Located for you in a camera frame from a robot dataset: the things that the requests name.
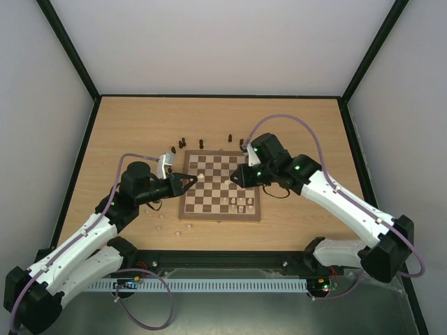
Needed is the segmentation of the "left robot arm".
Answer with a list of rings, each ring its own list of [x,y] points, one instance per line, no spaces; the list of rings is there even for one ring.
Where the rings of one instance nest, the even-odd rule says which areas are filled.
[[[111,273],[132,272],[137,249],[119,233],[138,217],[141,205],[184,195],[197,181],[178,172],[158,177],[142,161],[118,169],[109,195],[71,237],[6,275],[3,307],[10,313],[10,333],[43,333],[86,287]]]

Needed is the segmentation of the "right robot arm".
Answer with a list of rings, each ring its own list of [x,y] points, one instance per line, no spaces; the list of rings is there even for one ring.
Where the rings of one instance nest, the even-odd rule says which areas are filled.
[[[278,138],[265,133],[241,146],[247,158],[230,179],[242,188],[278,184],[288,192],[311,200],[352,229],[357,241],[323,238],[305,256],[305,267],[320,273],[326,267],[361,268],[372,278],[389,283],[411,255],[414,223],[398,218],[360,199],[335,181],[313,158],[292,157]]]

